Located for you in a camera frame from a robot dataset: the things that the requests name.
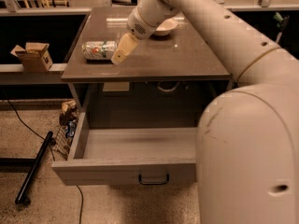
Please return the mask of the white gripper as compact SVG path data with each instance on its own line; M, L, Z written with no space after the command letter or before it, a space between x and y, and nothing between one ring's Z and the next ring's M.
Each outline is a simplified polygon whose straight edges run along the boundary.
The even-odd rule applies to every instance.
M135 7L127 22L128 30L131 33L126 33L121 37L111 61L114 64L122 63L135 50L138 39L147 39L155 32L157 21L158 17L156 15Z

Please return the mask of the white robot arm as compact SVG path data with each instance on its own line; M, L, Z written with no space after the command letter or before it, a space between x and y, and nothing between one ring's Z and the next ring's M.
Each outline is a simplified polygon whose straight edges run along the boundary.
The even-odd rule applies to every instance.
M182 12L236 82L198 125L201 224L299 224L299 61L213 0L141 0L114 52Z

